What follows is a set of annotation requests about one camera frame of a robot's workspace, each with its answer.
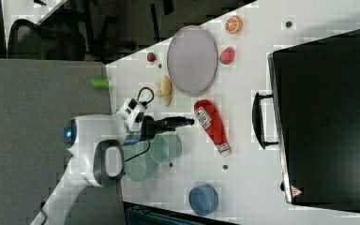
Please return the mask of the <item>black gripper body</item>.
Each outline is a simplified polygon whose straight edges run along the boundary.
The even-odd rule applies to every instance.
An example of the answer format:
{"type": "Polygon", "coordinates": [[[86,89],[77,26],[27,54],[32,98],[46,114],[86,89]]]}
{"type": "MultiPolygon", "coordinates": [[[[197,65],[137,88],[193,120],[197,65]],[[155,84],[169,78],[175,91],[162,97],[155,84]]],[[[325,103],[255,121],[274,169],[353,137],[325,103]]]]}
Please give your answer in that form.
{"type": "Polygon", "coordinates": [[[166,126],[165,121],[155,120],[153,117],[146,115],[142,120],[142,141],[150,141],[155,138],[155,136],[164,131],[166,126]]]}

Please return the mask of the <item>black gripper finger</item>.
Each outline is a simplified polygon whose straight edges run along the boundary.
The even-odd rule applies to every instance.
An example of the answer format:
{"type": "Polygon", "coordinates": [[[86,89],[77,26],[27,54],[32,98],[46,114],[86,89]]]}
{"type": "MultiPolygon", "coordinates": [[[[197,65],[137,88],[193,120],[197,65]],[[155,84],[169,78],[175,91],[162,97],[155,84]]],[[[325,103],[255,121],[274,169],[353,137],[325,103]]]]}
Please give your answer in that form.
{"type": "Polygon", "coordinates": [[[163,119],[163,126],[165,128],[182,128],[185,126],[193,126],[195,121],[192,118],[183,116],[166,117],[163,119]]]}

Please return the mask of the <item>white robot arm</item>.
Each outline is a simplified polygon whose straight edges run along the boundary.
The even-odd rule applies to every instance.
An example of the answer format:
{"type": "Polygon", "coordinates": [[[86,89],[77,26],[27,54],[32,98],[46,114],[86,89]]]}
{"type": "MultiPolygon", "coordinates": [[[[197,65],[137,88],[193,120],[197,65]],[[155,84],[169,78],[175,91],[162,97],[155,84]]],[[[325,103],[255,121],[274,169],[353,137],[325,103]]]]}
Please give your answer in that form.
{"type": "Polygon", "coordinates": [[[125,145],[150,141],[160,133],[193,124],[192,118],[184,116],[156,120],[142,113],[133,119],[105,114],[72,119],[65,131],[71,158],[30,225],[64,225],[71,207],[85,188],[116,185],[124,175],[125,145]]]}

